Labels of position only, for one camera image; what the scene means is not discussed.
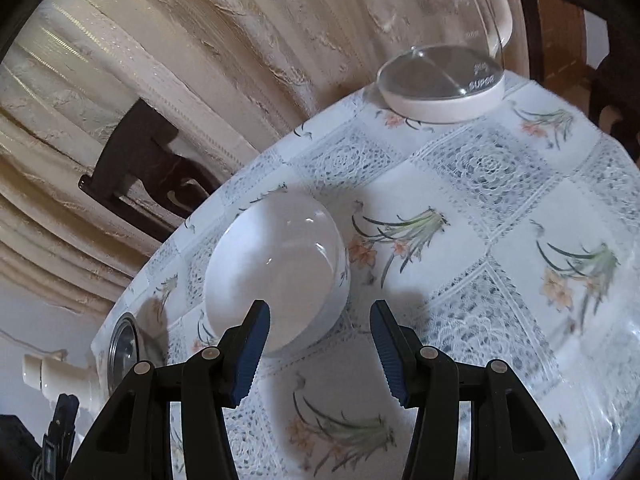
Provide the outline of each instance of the wall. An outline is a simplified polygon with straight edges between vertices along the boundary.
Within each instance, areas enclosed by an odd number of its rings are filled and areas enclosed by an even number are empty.
[[[99,322],[50,306],[14,285],[0,281],[0,326],[13,337],[43,350],[66,348],[68,362],[85,367],[86,354]],[[40,444],[52,419],[53,406],[41,392],[22,381],[24,353],[23,348],[0,338],[0,413],[20,417]],[[79,418],[78,430],[81,426],[86,423]]]
[[[597,68],[609,53],[607,22],[585,10],[584,28],[587,35],[587,65]]]

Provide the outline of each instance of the metal pot rim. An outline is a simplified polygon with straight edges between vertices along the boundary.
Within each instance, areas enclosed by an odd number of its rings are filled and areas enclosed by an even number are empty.
[[[109,355],[107,360],[107,388],[109,390],[109,395],[112,395],[115,391],[115,386],[113,384],[113,361],[115,358],[116,342],[118,341],[122,330],[126,326],[130,326],[132,328],[134,343],[136,345],[136,361],[140,361],[140,329],[138,328],[136,318],[133,314],[125,312],[116,322],[113,332],[111,333],[111,341],[109,342]]]

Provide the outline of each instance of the tablecloth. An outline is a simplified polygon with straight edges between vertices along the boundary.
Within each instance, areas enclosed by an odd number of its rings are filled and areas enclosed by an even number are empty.
[[[124,312],[170,364],[215,344],[202,287],[217,241],[269,193],[306,192],[348,245],[350,297],[319,342],[263,358],[249,396],[225,412],[240,478],[400,478],[415,410],[390,396],[370,337],[380,298],[457,361],[507,361],[580,477],[608,478],[640,433],[640,173],[578,109],[506,78],[498,109],[459,124],[405,119],[369,86],[261,154],[117,301],[92,343],[102,387]],[[180,478],[179,404],[171,414]],[[468,406],[459,440],[464,478]]]

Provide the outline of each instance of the dark wooden chair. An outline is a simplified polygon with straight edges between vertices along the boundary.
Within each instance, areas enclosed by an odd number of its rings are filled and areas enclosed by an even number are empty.
[[[601,17],[609,29],[609,55],[597,68],[591,88],[590,120],[599,125],[608,105],[616,107],[622,120],[611,127],[633,160],[640,156],[640,41],[637,20],[621,9],[619,0],[563,0]],[[544,57],[538,0],[521,0],[527,29],[530,76],[542,83]]]
[[[158,139],[166,142],[177,133],[175,126],[139,99],[109,137],[94,174],[83,175],[78,186],[133,227],[164,242],[171,230],[122,201],[126,176],[140,179],[157,204],[182,218],[220,186],[190,160],[158,144]]]

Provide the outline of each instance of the white bowl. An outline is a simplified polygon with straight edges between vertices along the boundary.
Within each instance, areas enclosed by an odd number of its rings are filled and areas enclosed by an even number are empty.
[[[216,336],[242,323],[254,300],[271,311],[264,354],[311,345],[347,301],[348,259],[328,211],[308,195],[275,192],[229,226],[205,275],[207,317]]]

